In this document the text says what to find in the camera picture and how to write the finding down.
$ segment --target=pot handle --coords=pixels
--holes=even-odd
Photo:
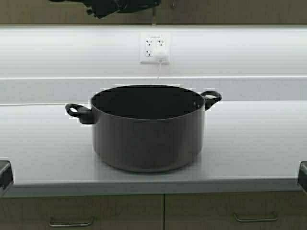
[[[201,96],[203,96],[203,98],[205,99],[206,110],[210,109],[215,103],[219,102],[222,99],[221,94],[216,91],[206,91],[201,93]]]
[[[81,124],[91,125],[94,124],[94,116],[91,109],[88,109],[79,104],[67,104],[65,106],[66,112],[73,117],[77,117]]]

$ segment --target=white countertop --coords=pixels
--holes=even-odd
[[[300,190],[307,160],[307,101],[220,102],[207,112],[192,165],[159,174],[114,169],[92,149],[90,126],[64,105],[0,107],[0,160],[11,161],[6,196],[77,196]]]

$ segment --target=black pot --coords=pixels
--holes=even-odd
[[[94,124],[94,150],[105,163],[153,173],[179,168],[197,157],[205,110],[221,99],[215,91],[198,94],[174,86],[132,85],[96,94],[91,110],[68,104],[66,111],[83,124]]]

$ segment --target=cabinet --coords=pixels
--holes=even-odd
[[[137,13],[114,13],[104,19],[87,15],[86,7],[77,2],[48,0],[2,0],[0,24],[149,24],[153,10]]]
[[[273,222],[240,223],[240,219]],[[165,196],[166,230],[304,230],[307,196],[303,192],[225,193]]]
[[[164,0],[157,10],[157,23],[306,24],[306,7],[305,0]]]
[[[52,230],[55,224],[86,223],[85,230],[162,230],[162,195],[0,199],[0,229]]]

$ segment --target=black object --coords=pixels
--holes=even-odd
[[[196,158],[203,146],[205,110],[221,99],[215,91],[200,95],[175,86],[132,85],[96,94],[91,110],[68,104],[66,111],[94,124],[94,150],[104,162],[153,173]]]
[[[69,0],[81,2],[88,7],[87,13],[101,19],[109,14],[133,13],[160,5],[161,0]]]
[[[307,192],[307,161],[302,161],[300,164],[297,183]]]
[[[0,196],[13,184],[13,173],[10,162],[0,161]]]

